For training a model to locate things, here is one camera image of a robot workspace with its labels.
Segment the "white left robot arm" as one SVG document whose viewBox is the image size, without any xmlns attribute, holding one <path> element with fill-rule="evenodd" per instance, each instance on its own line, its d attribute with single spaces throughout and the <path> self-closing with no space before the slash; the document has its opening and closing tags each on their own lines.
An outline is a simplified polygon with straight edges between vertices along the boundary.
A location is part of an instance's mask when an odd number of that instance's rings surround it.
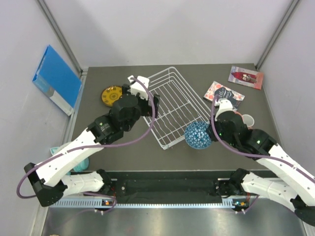
<svg viewBox="0 0 315 236">
<path fill-rule="evenodd" d="M 156 118 L 159 102 L 157 94 L 152 101 L 142 99 L 139 94 L 123 94 L 107 114 L 96 118 L 50 159 L 27 164 L 24 171 L 40 205 L 48 207 L 62 197 L 83 192 L 108 194 L 112 184 L 104 170 L 70 175 L 68 172 L 94 153 L 112 146 L 132 129 L 140 117 Z"/>
</svg>

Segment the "yellow plate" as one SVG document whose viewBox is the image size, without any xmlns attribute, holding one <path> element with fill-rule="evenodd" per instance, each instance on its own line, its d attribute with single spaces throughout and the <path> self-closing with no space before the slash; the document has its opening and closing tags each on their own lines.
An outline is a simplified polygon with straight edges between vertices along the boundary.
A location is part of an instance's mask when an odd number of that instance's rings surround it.
<svg viewBox="0 0 315 236">
<path fill-rule="evenodd" d="M 112 107 L 113 103 L 117 101 L 121 96 L 122 96 L 121 86 L 109 86 L 105 88 L 101 93 L 101 100 L 106 106 Z"/>
</svg>

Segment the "white wire dish rack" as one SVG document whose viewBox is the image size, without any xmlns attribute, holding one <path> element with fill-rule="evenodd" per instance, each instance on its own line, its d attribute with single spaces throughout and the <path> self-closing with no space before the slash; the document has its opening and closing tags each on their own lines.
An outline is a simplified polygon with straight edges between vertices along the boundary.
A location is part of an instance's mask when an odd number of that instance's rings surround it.
<svg viewBox="0 0 315 236">
<path fill-rule="evenodd" d="M 194 122 L 209 123 L 211 110 L 175 67 L 149 77 L 149 91 L 160 96 L 152 134 L 163 150 L 185 139 Z"/>
</svg>

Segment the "pink plastic cup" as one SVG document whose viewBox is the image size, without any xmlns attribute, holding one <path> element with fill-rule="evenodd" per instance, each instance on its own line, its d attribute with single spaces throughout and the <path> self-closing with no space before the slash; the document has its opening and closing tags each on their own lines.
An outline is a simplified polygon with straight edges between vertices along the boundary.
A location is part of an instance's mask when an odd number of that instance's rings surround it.
<svg viewBox="0 0 315 236">
<path fill-rule="evenodd" d="M 237 115 L 239 115 L 241 118 L 243 118 L 243 115 L 242 115 L 242 114 L 240 114 L 239 112 L 234 111 L 234 113 L 235 113 L 235 114 L 237 114 Z"/>
</svg>

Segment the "red patterned white bowl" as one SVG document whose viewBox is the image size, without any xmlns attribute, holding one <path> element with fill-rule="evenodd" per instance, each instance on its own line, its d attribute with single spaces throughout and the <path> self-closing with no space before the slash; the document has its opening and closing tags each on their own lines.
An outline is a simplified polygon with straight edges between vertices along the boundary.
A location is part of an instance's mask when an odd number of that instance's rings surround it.
<svg viewBox="0 0 315 236">
<path fill-rule="evenodd" d="M 184 132 L 186 143 L 194 149 L 206 149 L 212 144 L 207 128 L 209 124 L 196 121 L 189 124 Z"/>
</svg>

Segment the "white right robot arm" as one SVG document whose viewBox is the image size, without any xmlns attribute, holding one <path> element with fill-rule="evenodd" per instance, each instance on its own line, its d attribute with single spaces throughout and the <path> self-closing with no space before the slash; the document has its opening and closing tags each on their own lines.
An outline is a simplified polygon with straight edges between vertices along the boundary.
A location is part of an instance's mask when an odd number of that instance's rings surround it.
<svg viewBox="0 0 315 236">
<path fill-rule="evenodd" d="M 281 184 L 237 169 L 229 181 L 234 194 L 260 195 L 314 226 L 315 177 L 293 160 L 274 138 L 263 130 L 249 129 L 233 111 L 211 113 L 207 132 L 212 141 L 219 141 L 228 150 L 256 161 L 284 181 Z"/>
</svg>

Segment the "teal object behind arm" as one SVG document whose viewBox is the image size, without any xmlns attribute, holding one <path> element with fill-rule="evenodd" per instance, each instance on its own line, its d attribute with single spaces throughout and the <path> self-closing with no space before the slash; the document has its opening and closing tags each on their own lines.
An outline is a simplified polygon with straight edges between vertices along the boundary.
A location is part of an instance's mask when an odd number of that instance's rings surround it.
<svg viewBox="0 0 315 236">
<path fill-rule="evenodd" d="M 65 144 L 63 146 L 60 146 L 60 147 L 50 148 L 51 155 L 53 156 L 54 154 L 59 152 L 64 146 L 65 146 Z M 68 172 L 67 175 L 70 175 L 72 172 L 78 173 L 78 172 L 85 171 L 89 167 L 89 163 L 90 163 L 89 158 L 86 158 L 85 160 L 83 160 L 82 162 L 77 164 L 70 172 Z"/>
</svg>

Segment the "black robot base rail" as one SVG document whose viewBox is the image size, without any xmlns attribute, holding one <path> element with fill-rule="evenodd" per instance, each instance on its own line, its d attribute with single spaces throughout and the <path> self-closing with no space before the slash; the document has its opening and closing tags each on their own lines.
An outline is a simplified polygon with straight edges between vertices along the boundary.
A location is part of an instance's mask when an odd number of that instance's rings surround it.
<svg viewBox="0 0 315 236">
<path fill-rule="evenodd" d="M 240 181 L 232 180 L 232 171 L 149 171 L 104 172 L 104 186 L 98 194 L 129 196 L 135 193 L 199 193 L 229 197 L 245 195 Z"/>
</svg>

